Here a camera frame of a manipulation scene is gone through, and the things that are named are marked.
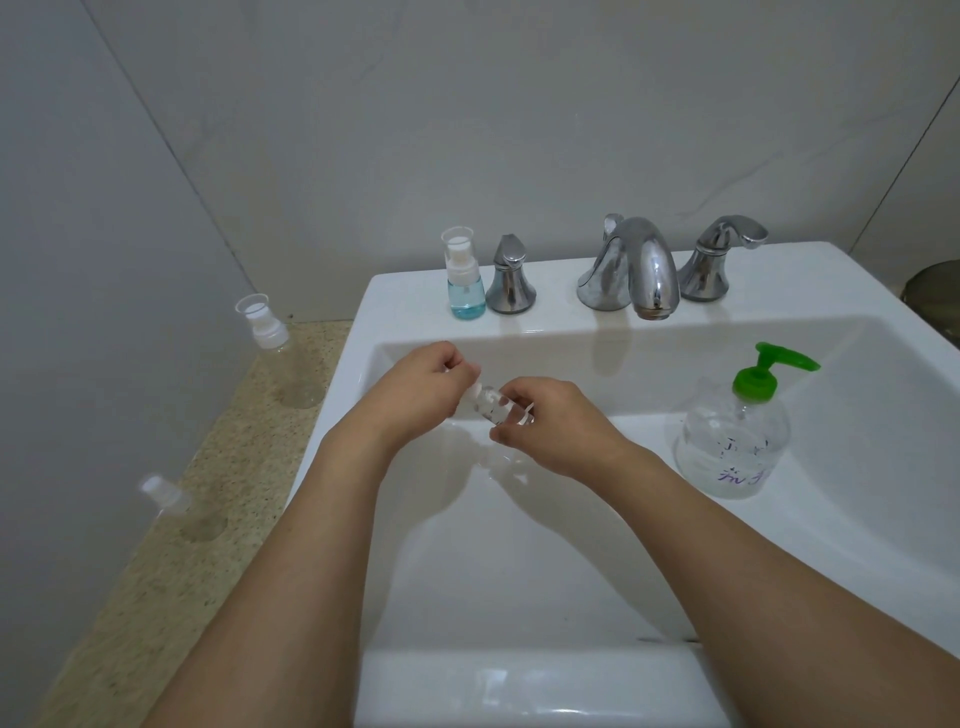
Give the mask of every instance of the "chrome faucet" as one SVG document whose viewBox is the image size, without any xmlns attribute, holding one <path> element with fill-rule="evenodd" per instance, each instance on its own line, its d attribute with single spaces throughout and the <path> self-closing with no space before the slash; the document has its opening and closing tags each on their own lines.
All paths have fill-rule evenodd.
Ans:
<svg viewBox="0 0 960 728">
<path fill-rule="evenodd" d="M 730 290 L 724 261 L 730 249 L 731 233 L 750 250 L 766 242 L 767 229 L 746 215 L 724 215 L 697 238 L 690 260 L 680 269 L 680 293 L 685 299 L 706 303 L 716 301 Z"/>
<path fill-rule="evenodd" d="M 604 247 L 577 280 L 577 298 L 597 311 L 632 303 L 641 319 L 665 319 L 680 304 L 673 255 L 657 226 L 645 217 L 611 213 L 604 218 Z"/>
<path fill-rule="evenodd" d="M 493 255 L 493 283 L 487 291 L 487 306 L 497 313 L 523 313 L 537 300 L 537 290 L 523 275 L 527 249 L 510 233 L 500 238 Z"/>
</svg>

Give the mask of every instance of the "sink basin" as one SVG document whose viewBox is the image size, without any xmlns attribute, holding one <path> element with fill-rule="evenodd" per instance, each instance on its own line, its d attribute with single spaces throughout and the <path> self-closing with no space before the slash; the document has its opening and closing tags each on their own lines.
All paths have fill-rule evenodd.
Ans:
<svg viewBox="0 0 960 728">
<path fill-rule="evenodd" d="M 678 254 L 678 265 L 688 254 Z M 828 243 L 729 253 L 731 291 L 666 321 L 583 306 L 591 260 L 529 263 L 537 304 L 462 322 L 442 270 L 371 281 L 294 489 L 326 431 L 401 356 L 454 341 L 499 385 L 577 382 L 671 465 L 698 381 L 757 341 L 793 440 L 760 493 L 720 501 L 798 558 L 960 654 L 960 352 Z M 489 285 L 492 269 L 483 271 Z M 737 717 L 677 599 L 627 525 L 583 486 L 490 442 L 467 411 L 384 480 L 364 602 L 358 726 L 725 726 Z"/>
</svg>

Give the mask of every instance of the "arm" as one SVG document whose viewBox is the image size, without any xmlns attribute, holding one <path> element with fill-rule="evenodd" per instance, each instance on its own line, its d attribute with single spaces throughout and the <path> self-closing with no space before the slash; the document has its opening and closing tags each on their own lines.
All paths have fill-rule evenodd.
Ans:
<svg viewBox="0 0 960 728">
<path fill-rule="evenodd" d="M 960 661 L 764 539 L 631 443 L 577 387 L 501 388 L 532 425 L 496 442 L 573 477 L 633 529 L 742 714 L 769 726 L 936 726 L 960 714 Z"/>
<path fill-rule="evenodd" d="M 349 725 L 380 481 L 478 374 L 449 342 L 414 350 L 327 432 L 290 507 L 145 726 Z"/>
</svg>

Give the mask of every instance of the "hand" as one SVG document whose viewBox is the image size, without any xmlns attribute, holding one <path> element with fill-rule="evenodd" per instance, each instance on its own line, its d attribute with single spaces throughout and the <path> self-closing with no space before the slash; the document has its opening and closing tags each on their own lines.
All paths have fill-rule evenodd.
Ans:
<svg viewBox="0 0 960 728">
<path fill-rule="evenodd" d="M 500 391 L 520 406 L 532 402 L 534 421 L 498 425 L 490 431 L 490 439 L 526 452 L 549 471 L 593 488 L 610 467 L 622 462 L 625 453 L 639 449 L 573 382 L 521 376 Z"/>
<path fill-rule="evenodd" d="M 419 347 L 382 376 L 344 422 L 377 432 L 400 449 L 452 415 L 478 376 L 480 367 L 448 341 Z"/>
</svg>

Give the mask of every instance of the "granite countertop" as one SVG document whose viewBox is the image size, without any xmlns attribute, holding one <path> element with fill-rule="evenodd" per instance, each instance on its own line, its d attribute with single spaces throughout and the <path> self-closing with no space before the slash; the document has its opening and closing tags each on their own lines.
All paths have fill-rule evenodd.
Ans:
<svg viewBox="0 0 960 728">
<path fill-rule="evenodd" d="M 324 389 L 349 321 L 293 326 Z M 36 726 L 138 726 L 270 533 L 320 406 L 282 407 L 257 360 L 180 481 L 220 506 L 227 529 L 191 544 L 160 519 L 47 693 Z"/>
</svg>

